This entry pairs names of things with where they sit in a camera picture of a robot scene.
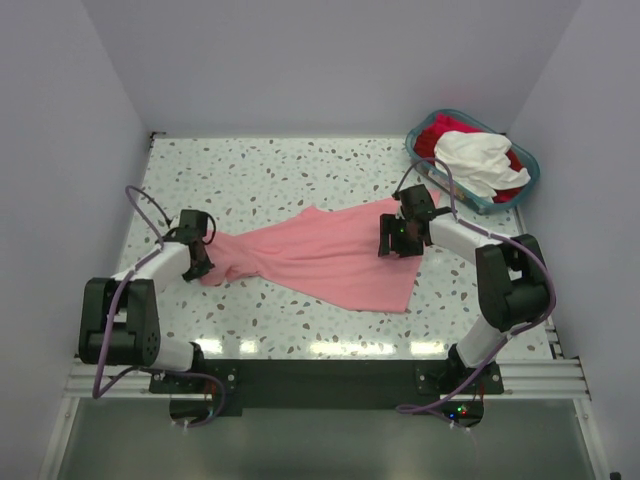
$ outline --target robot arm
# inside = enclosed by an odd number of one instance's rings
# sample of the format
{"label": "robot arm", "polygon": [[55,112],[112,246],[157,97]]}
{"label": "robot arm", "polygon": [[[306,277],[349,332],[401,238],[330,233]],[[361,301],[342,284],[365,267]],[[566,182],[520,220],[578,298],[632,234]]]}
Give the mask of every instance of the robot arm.
{"label": "robot arm", "polygon": [[[107,365],[178,372],[192,368],[198,347],[161,335],[156,296],[179,277],[190,281],[213,268],[204,248],[207,220],[208,214],[204,212],[183,210],[179,225],[163,237],[161,251],[128,279],[114,317]],[[111,278],[93,278],[87,283],[78,347],[84,363],[98,363],[111,301],[118,285],[132,269],[135,267]]]}
{"label": "robot arm", "polygon": [[[390,251],[401,257],[421,255],[423,245],[438,245],[477,269],[482,314],[465,337],[450,348],[446,369],[437,380],[439,389],[451,391],[496,351],[516,325],[536,321],[549,306],[546,277],[523,250],[541,262],[542,253],[531,235],[520,235],[506,243],[480,234],[481,228],[458,220],[451,208],[436,208],[424,185],[396,192],[394,198],[400,201],[398,214],[380,218],[379,256]],[[521,272],[521,278],[512,279],[510,272]]]}

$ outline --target metal frame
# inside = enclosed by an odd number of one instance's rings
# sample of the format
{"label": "metal frame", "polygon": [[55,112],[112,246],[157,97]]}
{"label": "metal frame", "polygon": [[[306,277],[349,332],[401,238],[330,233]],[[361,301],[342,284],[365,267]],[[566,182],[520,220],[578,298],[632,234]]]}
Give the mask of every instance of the metal frame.
{"label": "metal frame", "polygon": [[[588,400],[589,392],[578,360],[538,360],[531,362],[499,362],[505,393],[486,395],[491,400]],[[107,367],[105,377],[116,375],[121,368]],[[96,368],[75,362],[67,380],[64,395],[71,398],[91,398]],[[197,395],[164,395],[149,393],[150,375],[132,372],[109,391],[110,398],[201,398]],[[468,400],[470,395],[458,395],[456,399]]]}
{"label": "metal frame", "polygon": [[607,459],[607,454],[602,444],[602,437],[598,430],[598,426],[593,416],[590,400],[574,400],[573,405],[576,409],[576,416],[580,423],[582,438],[587,448],[587,454],[591,461],[591,468],[596,479],[609,480],[611,473],[611,465]]}
{"label": "metal frame", "polygon": [[40,467],[38,480],[56,480],[58,478],[79,404],[80,398],[78,397],[64,397],[62,399],[56,423],[49,439],[49,446]]}

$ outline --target red cloth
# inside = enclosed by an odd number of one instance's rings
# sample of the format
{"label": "red cloth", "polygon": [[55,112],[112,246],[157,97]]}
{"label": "red cloth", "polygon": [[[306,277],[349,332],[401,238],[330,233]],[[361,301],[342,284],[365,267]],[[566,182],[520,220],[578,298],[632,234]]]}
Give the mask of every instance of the red cloth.
{"label": "red cloth", "polygon": [[[429,192],[437,204],[439,192]],[[421,256],[378,257],[380,215],[397,213],[389,197],[296,217],[242,235],[216,233],[207,253],[216,264],[200,281],[220,285],[260,275],[348,310],[404,312]]]}
{"label": "red cloth", "polygon": [[[484,131],[467,125],[466,123],[462,123],[453,117],[445,115],[444,113],[439,113],[436,116],[436,121],[418,135],[413,151],[423,158],[435,157],[436,143],[438,143],[438,140],[445,132],[450,132],[452,130],[462,133],[476,133]],[[507,158],[511,161],[511,168],[516,172],[522,170],[522,164],[513,150],[509,150],[507,152]],[[497,195],[493,197],[493,202],[506,203],[518,195],[521,190],[522,187],[498,190]]]}

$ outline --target white wall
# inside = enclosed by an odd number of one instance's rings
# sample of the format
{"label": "white wall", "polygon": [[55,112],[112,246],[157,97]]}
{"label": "white wall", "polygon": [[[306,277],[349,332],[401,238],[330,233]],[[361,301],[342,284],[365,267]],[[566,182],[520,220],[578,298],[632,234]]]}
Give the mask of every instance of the white wall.
{"label": "white wall", "polygon": [[35,478],[146,132],[79,0],[0,6],[0,478]]}
{"label": "white wall", "polygon": [[404,134],[515,119],[579,0],[83,0],[137,111],[176,135]]}
{"label": "white wall", "polygon": [[543,178],[525,206],[610,458],[640,478],[640,2],[584,0],[510,130]]}

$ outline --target glass panel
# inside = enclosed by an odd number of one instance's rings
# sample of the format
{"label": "glass panel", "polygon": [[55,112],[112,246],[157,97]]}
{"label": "glass panel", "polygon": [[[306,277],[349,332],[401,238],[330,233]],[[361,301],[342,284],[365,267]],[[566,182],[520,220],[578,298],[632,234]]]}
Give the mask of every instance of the glass panel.
{"label": "glass panel", "polygon": [[60,478],[591,480],[571,401],[497,401],[466,434],[388,411],[245,410],[184,433],[168,400],[80,403]]}

